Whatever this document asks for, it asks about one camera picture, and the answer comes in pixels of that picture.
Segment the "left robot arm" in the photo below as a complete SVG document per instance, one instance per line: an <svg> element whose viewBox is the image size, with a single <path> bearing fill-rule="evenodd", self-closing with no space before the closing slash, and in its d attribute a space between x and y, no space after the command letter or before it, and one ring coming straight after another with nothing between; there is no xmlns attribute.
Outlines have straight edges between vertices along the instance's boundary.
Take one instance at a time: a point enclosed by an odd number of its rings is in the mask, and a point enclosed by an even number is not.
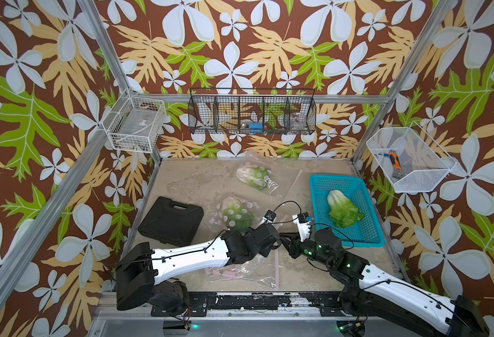
<svg viewBox="0 0 494 337"><path fill-rule="evenodd" d="M204 268L241 265L257 256L266 258L280 245L279 233L270 223L223 230L208 242L175 249L137 244L115 267L116 308L125 311L149 303L179 315L190 304L189 292L183 282L169 279Z"/></svg>

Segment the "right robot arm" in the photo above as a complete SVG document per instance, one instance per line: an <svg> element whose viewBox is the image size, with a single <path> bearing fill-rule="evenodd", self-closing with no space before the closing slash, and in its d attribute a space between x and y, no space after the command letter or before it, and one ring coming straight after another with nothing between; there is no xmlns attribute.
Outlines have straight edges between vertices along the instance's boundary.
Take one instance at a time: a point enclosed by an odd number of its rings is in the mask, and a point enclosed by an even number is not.
<svg viewBox="0 0 494 337"><path fill-rule="evenodd" d="M464 296L451 299L386 273L342 247L330 228L311 234L282 233L291 258L304 256L324 265L342 284L337 307L359 317L380 317L420 336L488 336L491 330L477 305Z"/></svg>

